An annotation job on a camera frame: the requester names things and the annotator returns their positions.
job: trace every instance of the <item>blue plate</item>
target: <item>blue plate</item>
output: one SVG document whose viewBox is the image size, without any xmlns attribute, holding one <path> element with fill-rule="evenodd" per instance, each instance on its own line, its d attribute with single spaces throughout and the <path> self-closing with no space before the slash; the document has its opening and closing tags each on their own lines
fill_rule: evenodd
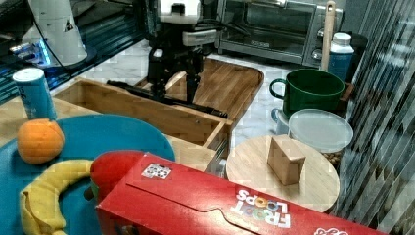
<svg viewBox="0 0 415 235">
<path fill-rule="evenodd" d="M 0 230 L 1 234 L 23 234 L 19 193 L 50 165 L 63 160 L 94 160 L 115 150 L 151 152 L 174 161 L 167 139 L 153 126 L 141 120 L 115 115 L 91 115 L 58 120 L 65 134 L 62 152 L 51 162 L 26 164 L 17 150 L 16 139 L 0 149 Z M 70 186 L 61 196 L 61 212 L 67 221 L 69 235 L 101 235 L 94 211 L 95 200 L 83 197 L 89 179 Z"/>
</svg>

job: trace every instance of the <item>orange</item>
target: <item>orange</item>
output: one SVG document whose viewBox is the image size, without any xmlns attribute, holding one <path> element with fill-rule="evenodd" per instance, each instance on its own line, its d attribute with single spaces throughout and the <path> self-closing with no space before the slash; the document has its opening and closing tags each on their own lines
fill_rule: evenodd
<svg viewBox="0 0 415 235">
<path fill-rule="evenodd" d="M 31 165 L 44 164 L 57 157 L 64 148 L 65 136 L 55 121 L 33 119 L 19 128 L 18 151 Z"/>
</svg>

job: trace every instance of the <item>banana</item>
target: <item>banana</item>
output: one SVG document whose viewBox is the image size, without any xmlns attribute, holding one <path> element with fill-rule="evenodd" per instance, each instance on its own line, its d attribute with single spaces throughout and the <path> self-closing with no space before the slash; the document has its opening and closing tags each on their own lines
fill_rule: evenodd
<svg viewBox="0 0 415 235">
<path fill-rule="evenodd" d="M 68 186 L 88 177 L 92 161 L 68 160 L 53 164 L 20 192 L 21 220 L 27 235 L 65 235 L 66 222 L 59 195 Z"/>
</svg>

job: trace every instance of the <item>white tiled surface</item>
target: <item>white tiled surface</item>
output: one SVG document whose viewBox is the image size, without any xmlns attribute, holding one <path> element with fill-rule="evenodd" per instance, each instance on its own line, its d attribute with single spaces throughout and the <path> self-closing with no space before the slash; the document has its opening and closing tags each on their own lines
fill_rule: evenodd
<svg viewBox="0 0 415 235">
<path fill-rule="evenodd" d="M 147 76 L 149 52 L 148 41 L 140 41 L 81 76 L 99 82 L 116 80 L 134 85 Z M 275 107 L 281 107 L 282 101 L 271 96 L 268 86 L 273 79 L 285 77 L 290 70 L 221 55 L 210 55 L 209 58 L 256 68 L 264 74 L 262 87 L 233 131 L 231 147 L 251 137 L 272 134 L 276 124 L 270 112 Z"/>
</svg>

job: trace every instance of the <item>wooden handle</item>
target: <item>wooden handle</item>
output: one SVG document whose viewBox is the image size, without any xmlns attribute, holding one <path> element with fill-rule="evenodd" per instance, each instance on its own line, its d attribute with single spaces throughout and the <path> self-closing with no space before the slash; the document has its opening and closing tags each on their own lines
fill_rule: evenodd
<svg viewBox="0 0 415 235">
<path fill-rule="evenodd" d="M 333 25 L 336 15 L 336 3 L 332 0 L 327 2 L 326 5 L 326 17 L 324 23 L 324 35 L 323 35 L 323 55 L 321 58 L 321 70 L 327 71 L 329 67 L 330 58 L 330 44 L 333 37 Z"/>
</svg>

